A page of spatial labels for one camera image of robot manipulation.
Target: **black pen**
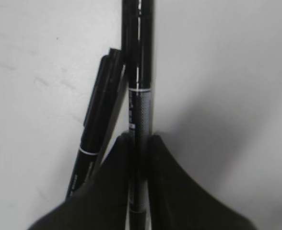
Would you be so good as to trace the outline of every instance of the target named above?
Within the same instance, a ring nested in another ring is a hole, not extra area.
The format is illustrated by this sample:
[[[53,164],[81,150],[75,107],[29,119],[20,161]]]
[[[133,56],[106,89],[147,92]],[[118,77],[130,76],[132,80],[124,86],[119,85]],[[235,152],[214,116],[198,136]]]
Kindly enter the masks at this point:
[[[122,68],[121,51],[110,49],[101,60],[66,198],[91,177],[118,96]]]
[[[129,75],[129,133],[131,180],[129,226],[144,230],[146,223],[146,154],[151,134],[153,0],[123,0],[122,38]]]

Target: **black object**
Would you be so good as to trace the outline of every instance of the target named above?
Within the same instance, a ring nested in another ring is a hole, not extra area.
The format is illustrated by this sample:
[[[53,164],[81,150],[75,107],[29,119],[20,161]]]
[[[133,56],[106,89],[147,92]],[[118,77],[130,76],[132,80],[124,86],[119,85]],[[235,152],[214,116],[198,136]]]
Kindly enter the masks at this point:
[[[147,176],[153,230],[256,230],[203,190],[159,136],[149,141]],[[95,177],[29,230],[124,230],[129,136],[117,138]]]
[[[102,145],[118,98],[122,68],[121,51],[110,49],[109,55],[101,60],[66,198],[91,177],[97,156],[103,154]]]
[[[177,164],[162,139],[149,142],[149,198],[155,230],[255,230],[202,189]]]
[[[122,49],[129,79],[131,180],[129,224],[144,230],[146,219],[145,166],[151,134],[153,0],[123,0]]]
[[[128,135],[123,134],[96,176],[29,230],[124,230],[128,180]]]

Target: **marker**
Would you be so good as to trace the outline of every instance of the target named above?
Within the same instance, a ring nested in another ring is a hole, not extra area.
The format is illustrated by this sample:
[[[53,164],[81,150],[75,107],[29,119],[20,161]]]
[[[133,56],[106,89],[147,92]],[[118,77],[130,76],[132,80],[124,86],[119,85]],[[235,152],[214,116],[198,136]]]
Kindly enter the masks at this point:
[[[117,100],[122,68],[121,51],[110,49],[109,55],[101,60],[66,198],[73,195],[93,173]]]
[[[129,134],[131,180],[129,226],[144,230],[146,222],[146,185],[143,169],[151,134],[151,82],[153,0],[123,0],[123,29],[127,37],[124,62],[129,76]]]

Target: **pen clip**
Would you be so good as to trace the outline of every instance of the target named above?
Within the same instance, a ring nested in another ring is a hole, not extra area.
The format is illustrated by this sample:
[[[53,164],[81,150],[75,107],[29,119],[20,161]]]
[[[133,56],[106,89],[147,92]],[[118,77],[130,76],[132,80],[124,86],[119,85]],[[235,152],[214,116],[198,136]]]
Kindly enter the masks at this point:
[[[92,107],[93,96],[94,96],[94,94],[96,93],[96,91],[98,89],[99,81],[101,81],[103,76],[104,76],[104,71],[103,70],[105,70],[107,66],[109,66],[109,56],[105,55],[105,56],[102,57],[100,65],[99,65],[99,68],[98,68],[97,77],[96,77],[96,80],[95,80],[95,84],[94,84],[94,87],[93,87],[93,90],[92,90],[92,95],[91,95],[91,98],[90,98],[90,102],[89,102],[88,109],[87,109],[87,112],[86,112],[86,115],[85,115],[85,119],[84,119],[84,122],[83,122],[83,126],[84,127],[87,125],[87,123],[89,121],[89,113],[90,113],[91,107]]]

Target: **pen barrel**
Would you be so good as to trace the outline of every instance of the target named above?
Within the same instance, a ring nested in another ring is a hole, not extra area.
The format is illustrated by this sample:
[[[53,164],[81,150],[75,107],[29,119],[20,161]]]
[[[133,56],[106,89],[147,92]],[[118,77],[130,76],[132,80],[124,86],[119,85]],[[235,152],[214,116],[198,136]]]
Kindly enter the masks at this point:
[[[133,213],[146,210],[146,159],[151,134],[151,90],[129,90],[129,149],[131,154],[131,179],[129,208]]]
[[[78,150],[66,198],[72,196],[91,177],[96,159],[97,153]]]

